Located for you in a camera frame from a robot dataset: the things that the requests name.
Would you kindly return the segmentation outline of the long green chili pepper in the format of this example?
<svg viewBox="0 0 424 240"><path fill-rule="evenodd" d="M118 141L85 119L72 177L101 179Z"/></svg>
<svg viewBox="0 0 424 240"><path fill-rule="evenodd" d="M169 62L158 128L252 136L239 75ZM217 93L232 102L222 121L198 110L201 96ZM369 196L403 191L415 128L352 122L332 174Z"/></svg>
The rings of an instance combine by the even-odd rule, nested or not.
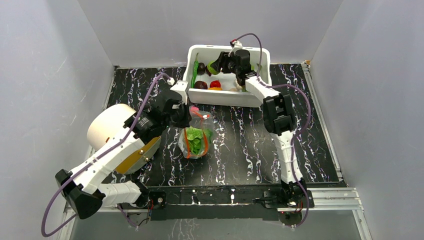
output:
<svg viewBox="0 0 424 240"><path fill-rule="evenodd" d="M199 67L199 61L198 61L198 53L195 55L194 63L193 63L193 70L192 70L192 77L191 77L191 88L195 87L196 78L198 75L198 67Z"/></svg>

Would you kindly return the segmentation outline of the white plastic bin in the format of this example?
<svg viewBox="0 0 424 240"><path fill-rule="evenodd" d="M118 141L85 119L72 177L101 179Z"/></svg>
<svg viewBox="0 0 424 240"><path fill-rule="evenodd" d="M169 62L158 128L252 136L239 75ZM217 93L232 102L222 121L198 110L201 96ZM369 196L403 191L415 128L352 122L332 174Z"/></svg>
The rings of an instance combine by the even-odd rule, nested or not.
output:
<svg viewBox="0 0 424 240"><path fill-rule="evenodd" d="M188 97L192 103L204 105L220 105L233 107L258 108L263 100L259 100L254 94L242 91L230 91L235 87L236 76L233 73L222 73L209 76L207 73L197 75L196 81L204 81L210 86L212 81L218 80L222 90L208 90L191 88L191 79L193 76L193 67L196 54L198 53L198 62L209 64L215 61L221 52L230 52L231 46L227 45L205 45L195 44L191 46L187 54L187 67L183 75L183 80L188 82Z"/></svg>

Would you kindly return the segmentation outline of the clear zip top bag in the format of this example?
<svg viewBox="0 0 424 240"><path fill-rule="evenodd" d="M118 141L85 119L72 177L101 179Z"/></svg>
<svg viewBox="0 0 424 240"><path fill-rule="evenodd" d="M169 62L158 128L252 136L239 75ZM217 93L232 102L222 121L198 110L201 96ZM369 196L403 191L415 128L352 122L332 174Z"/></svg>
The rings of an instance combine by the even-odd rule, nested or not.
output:
<svg viewBox="0 0 424 240"><path fill-rule="evenodd" d="M178 146L186 159L199 159L209 152L213 144L215 126L210 112L191 106L189 127L180 131Z"/></svg>

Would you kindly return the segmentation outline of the green napa cabbage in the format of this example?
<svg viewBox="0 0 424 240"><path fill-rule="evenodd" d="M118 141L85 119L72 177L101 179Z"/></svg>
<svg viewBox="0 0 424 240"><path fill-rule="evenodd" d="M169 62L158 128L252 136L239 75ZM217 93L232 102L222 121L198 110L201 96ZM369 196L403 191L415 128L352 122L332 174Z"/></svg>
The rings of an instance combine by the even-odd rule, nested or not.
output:
<svg viewBox="0 0 424 240"><path fill-rule="evenodd" d="M209 128L186 127L183 139L188 158L200 158L207 154L212 141L213 132Z"/></svg>

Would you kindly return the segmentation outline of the green bumpy fruit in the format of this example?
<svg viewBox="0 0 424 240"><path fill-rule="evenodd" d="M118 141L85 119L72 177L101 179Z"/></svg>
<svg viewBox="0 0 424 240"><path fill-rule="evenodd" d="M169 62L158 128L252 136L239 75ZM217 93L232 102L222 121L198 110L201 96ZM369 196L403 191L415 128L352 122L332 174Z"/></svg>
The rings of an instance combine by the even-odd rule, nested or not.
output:
<svg viewBox="0 0 424 240"><path fill-rule="evenodd" d="M212 65L210 65L210 64L208 64L207 65L207 70L208 70L208 72L210 73L210 75L217 75L217 74L219 74L220 73L220 69L218 68L218 69L216 69L216 68L214 68Z"/></svg>

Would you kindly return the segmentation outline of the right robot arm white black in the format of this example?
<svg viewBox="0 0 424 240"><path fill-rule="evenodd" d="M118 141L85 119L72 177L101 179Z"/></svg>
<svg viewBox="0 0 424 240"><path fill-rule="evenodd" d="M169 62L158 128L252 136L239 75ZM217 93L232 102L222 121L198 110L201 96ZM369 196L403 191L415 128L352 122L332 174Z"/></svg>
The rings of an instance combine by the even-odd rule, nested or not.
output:
<svg viewBox="0 0 424 240"><path fill-rule="evenodd" d="M311 197L299 170L294 141L309 126L312 117L310 102L298 87L286 85L287 88L297 91L305 99L307 106L306 123L299 132L295 132L296 118L291 97L277 91L276 86L266 84L259 73L253 70L250 58L248 50L223 51L215 61L206 66L206 71L211 75L234 74L238 85L262 101L264 126L274 141L280 162L281 189L266 190L262 197L254 202L261 203L266 208L295 207L308 210L311 207Z"/></svg>

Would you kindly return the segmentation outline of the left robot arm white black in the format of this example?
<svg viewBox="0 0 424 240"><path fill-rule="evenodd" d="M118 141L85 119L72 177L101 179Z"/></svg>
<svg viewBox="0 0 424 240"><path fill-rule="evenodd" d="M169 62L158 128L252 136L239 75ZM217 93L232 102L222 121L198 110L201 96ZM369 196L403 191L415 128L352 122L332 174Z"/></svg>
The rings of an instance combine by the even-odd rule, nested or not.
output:
<svg viewBox="0 0 424 240"><path fill-rule="evenodd" d="M80 219L119 204L145 208L153 193L143 183L104 183L105 178L139 170L157 151L164 130L185 128L190 121L188 98L179 94L168 94L141 113L123 103L107 108L87 132L94 154L72 170L56 173L62 196Z"/></svg>

